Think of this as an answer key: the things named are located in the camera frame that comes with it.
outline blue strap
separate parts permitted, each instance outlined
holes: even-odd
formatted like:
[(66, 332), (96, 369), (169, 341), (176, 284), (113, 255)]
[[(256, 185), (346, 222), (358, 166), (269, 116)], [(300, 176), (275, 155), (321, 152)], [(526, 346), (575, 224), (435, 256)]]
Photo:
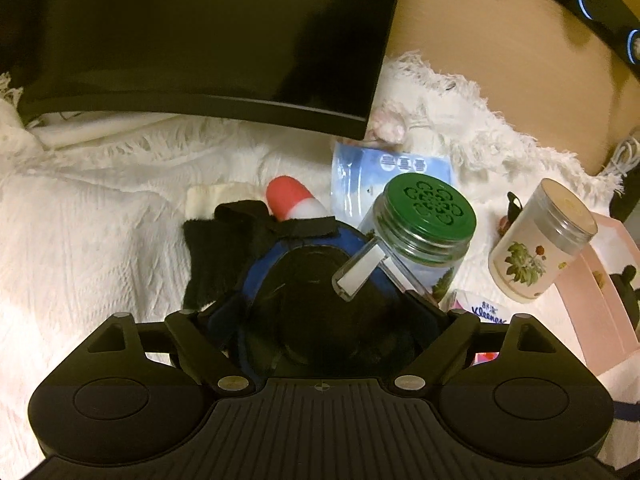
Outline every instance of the blue strap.
[(613, 417), (627, 422), (640, 422), (640, 404), (613, 401)]

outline metal screw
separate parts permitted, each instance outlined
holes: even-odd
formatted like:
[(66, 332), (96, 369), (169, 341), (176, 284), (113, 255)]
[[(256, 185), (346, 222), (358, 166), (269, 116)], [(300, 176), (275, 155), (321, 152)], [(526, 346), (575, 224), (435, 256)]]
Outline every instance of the metal screw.
[(396, 378), (394, 384), (401, 390), (416, 392), (424, 388), (427, 383), (422, 377), (418, 377), (417, 375), (401, 375)]
[(218, 387), (226, 392), (240, 392), (249, 387), (249, 381), (239, 375), (228, 375), (218, 381)]

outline white cable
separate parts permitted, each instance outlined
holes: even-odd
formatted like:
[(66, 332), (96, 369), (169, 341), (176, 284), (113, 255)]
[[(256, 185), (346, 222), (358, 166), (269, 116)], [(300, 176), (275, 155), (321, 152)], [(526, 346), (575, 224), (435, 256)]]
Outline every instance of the white cable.
[(622, 140), (616, 147), (609, 163), (601, 175), (618, 174), (625, 176), (629, 171), (640, 164), (640, 141), (636, 138), (636, 133), (640, 132), (640, 126), (636, 126), (629, 136)]

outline green perforated lid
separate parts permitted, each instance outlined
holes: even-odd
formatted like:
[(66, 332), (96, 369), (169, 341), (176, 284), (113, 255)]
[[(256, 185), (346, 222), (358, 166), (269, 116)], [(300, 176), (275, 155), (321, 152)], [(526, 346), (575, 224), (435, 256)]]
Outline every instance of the green perforated lid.
[(403, 173), (385, 187), (390, 213), (421, 238), (466, 243), (476, 230), (471, 204), (449, 184), (420, 173)]

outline black cloth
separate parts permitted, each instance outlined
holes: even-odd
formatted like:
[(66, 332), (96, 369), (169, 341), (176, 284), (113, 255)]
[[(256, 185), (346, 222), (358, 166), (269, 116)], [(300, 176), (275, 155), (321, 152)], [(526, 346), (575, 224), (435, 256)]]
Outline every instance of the black cloth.
[(183, 308), (201, 310), (233, 290), (239, 290), (251, 264), (281, 238), (334, 236), (334, 217), (277, 222), (264, 202), (243, 200), (221, 204), (212, 220), (184, 223), (191, 255), (191, 279)]

